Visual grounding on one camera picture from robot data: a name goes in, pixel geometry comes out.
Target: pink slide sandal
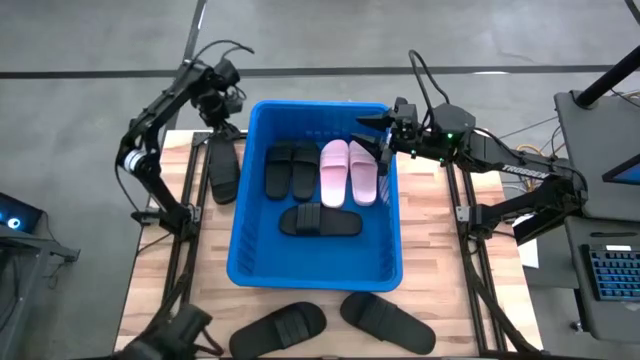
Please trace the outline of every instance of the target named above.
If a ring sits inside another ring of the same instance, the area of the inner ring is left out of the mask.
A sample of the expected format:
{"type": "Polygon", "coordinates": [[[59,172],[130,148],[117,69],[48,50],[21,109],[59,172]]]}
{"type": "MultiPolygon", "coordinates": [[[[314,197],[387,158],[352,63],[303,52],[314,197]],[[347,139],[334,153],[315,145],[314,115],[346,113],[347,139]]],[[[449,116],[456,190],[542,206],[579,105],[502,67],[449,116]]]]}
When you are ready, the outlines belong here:
{"type": "Polygon", "coordinates": [[[376,201],[376,160],[360,144],[352,141],[349,144],[349,167],[353,200],[360,206],[370,206],[376,201]]]}
{"type": "Polygon", "coordinates": [[[320,154],[320,192],[324,206],[339,208],[344,204],[348,173],[349,146],[344,140],[330,141],[320,154]]]}

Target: concrete floor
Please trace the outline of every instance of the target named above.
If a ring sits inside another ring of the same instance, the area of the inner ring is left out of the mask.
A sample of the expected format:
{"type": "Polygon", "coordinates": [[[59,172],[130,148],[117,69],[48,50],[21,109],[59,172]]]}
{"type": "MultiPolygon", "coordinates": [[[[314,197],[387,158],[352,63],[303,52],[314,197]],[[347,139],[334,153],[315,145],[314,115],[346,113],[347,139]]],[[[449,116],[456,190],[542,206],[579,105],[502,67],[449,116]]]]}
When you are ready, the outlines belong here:
{"type": "MultiPolygon", "coordinates": [[[[195,0],[5,0],[0,72],[171,70],[185,51],[194,9],[195,0]]],[[[572,66],[615,63],[637,45],[638,31],[622,0],[209,1],[196,49],[219,38],[241,41],[256,55],[230,58],[253,69],[408,66],[410,48],[433,66],[567,66],[553,74],[437,76],[453,103],[503,135],[554,116],[556,92],[599,76],[572,66]]],[[[213,64],[220,51],[203,59],[213,64]]],[[[82,248],[55,290],[43,283],[22,359],[99,356],[112,348],[140,233],[115,182],[114,155],[128,119],[170,81],[0,80],[0,191],[47,210],[58,239],[82,248]]],[[[391,104],[404,96],[424,111],[408,75],[254,77],[240,85],[248,95],[245,111],[233,118],[240,128],[263,99],[391,104]]],[[[618,90],[637,88],[640,76],[633,75],[618,90]]],[[[541,146],[556,126],[551,121],[505,140],[541,146]]],[[[193,110],[181,111],[177,128],[203,127],[193,110]]],[[[143,189],[123,178],[143,204],[143,189]]],[[[638,347],[571,333],[572,293],[530,290],[545,349],[640,357],[638,347]]]]}

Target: black slide sandal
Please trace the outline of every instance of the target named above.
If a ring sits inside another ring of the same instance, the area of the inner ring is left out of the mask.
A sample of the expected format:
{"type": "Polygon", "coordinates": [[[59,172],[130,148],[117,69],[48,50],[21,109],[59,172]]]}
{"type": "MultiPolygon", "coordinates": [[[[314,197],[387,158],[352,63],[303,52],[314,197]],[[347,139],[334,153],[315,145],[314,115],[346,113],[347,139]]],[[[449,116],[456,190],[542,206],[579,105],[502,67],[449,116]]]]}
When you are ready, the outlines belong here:
{"type": "Polygon", "coordinates": [[[355,236],[362,231],[362,218],[320,203],[300,204],[282,213],[280,231],[294,236],[355,236]]]}
{"type": "Polygon", "coordinates": [[[320,149],[314,142],[299,143],[293,152],[293,198],[309,201],[318,182],[320,149]]]}
{"type": "Polygon", "coordinates": [[[282,200],[289,193],[293,145],[277,142],[267,150],[265,164],[265,192],[271,200],[282,200]]]}
{"type": "Polygon", "coordinates": [[[322,309],[308,302],[298,302],[233,333],[229,351],[235,360],[254,359],[311,339],[326,327],[327,318],[322,309]]]}
{"type": "Polygon", "coordinates": [[[371,293],[353,293],[340,306],[344,321],[413,353],[427,355],[436,345],[436,334],[422,321],[371,293]]]}
{"type": "Polygon", "coordinates": [[[240,183],[240,165],[236,148],[232,140],[221,136],[213,136],[209,141],[211,141],[209,160],[211,195],[216,204],[229,204],[238,196],[240,183]]]}

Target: wooden table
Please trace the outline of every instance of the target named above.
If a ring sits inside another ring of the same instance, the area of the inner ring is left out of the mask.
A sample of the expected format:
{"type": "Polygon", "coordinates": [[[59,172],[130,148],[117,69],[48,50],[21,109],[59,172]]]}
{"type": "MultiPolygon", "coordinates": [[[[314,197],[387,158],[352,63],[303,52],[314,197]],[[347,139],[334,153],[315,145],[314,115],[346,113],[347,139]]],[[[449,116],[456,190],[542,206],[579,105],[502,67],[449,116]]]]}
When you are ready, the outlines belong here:
{"type": "MultiPolygon", "coordinates": [[[[180,198],[182,192],[191,137],[192,131],[169,131],[164,144],[161,160],[163,179],[176,198],[180,198]]],[[[242,159],[244,144],[238,143],[236,148],[242,159]]],[[[398,155],[397,164],[404,278],[396,290],[379,295],[424,321],[435,331],[437,343],[429,356],[475,355],[477,347],[446,173],[434,161],[411,160],[402,154],[398,155]]],[[[196,166],[196,182],[200,178],[201,168],[200,159],[196,166]]],[[[479,203],[493,204],[504,200],[498,173],[474,174],[473,181],[479,203]]],[[[193,189],[192,201],[195,202],[197,184],[193,189]]],[[[210,193],[207,195],[191,302],[213,316],[208,330],[225,349],[231,334],[241,327],[284,305],[311,301],[323,309],[327,317],[326,330],[316,338],[266,356],[415,356],[398,346],[380,342],[344,322],[338,309],[348,292],[250,288],[233,284],[227,277],[226,262],[235,205],[218,206],[210,193]]],[[[510,231],[506,226],[500,230],[510,231]]],[[[140,246],[165,233],[159,228],[145,229],[140,246]]],[[[515,241],[497,235],[487,242],[487,246],[498,302],[525,338],[542,348],[515,241]]],[[[121,349],[144,329],[158,309],[170,251],[169,238],[145,250],[137,258],[116,342],[117,349],[121,349]]],[[[483,322],[487,338],[490,339],[489,348],[495,348],[486,308],[483,308],[483,322]]]]}

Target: blue plastic basket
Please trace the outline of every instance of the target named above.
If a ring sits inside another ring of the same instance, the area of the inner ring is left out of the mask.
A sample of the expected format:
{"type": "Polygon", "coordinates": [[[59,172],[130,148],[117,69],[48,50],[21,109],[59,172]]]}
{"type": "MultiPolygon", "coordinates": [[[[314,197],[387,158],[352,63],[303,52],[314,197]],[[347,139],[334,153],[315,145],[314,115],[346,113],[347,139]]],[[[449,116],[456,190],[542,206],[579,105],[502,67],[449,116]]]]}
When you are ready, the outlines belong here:
{"type": "MultiPolygon", "coordinates": [[[[376,135],[356,117],[385,112],[377,103],[262,101],[251,112],[249,134],[231,236],[227,273],[240,286],[391,291],[402,280],[402,246],[395,160],[378,180],[378,199],[355,204],[347,182],[344,210],[362,216],[355,237],[295,237],[280,232],[280,215],[298,204],[291,192],[281,201],[266,197],[265,155],[280,140],[311,140],[320,149],[351,133],[376,135]]],[[[320,202],[320,184],[313,202],[320,202]]]]}

